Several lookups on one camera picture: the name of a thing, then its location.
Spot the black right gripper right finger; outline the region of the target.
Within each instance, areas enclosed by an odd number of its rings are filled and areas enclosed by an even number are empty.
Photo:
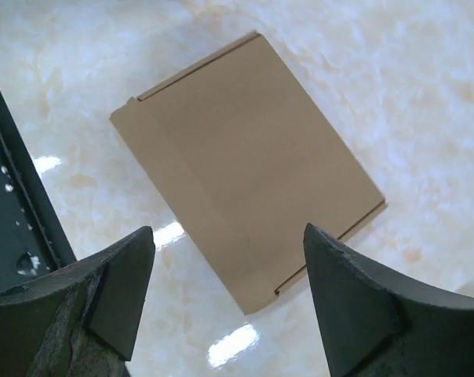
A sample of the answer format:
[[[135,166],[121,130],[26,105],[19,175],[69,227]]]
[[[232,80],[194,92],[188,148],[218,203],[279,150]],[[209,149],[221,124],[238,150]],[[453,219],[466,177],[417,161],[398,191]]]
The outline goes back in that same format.
[[[399,273],[312,224],[303,245],[332,376],[474,376],[474,298]]]

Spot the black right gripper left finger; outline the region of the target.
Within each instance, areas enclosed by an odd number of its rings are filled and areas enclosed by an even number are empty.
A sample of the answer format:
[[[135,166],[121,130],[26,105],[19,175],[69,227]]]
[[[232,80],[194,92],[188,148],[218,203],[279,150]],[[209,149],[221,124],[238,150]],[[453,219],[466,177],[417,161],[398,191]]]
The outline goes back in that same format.
[[[151,271],[143,226],[96,254],[0,294],[0,376],[123,376]]]

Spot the brown cardboard box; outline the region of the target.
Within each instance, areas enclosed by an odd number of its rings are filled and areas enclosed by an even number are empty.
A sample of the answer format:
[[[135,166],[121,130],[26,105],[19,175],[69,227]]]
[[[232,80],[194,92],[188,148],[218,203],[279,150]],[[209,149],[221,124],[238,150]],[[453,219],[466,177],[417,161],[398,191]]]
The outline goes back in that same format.
[[[383,194],[268,40],[235,40],[110,118],[239,308],[306,272],[307,224],[347,240]]]

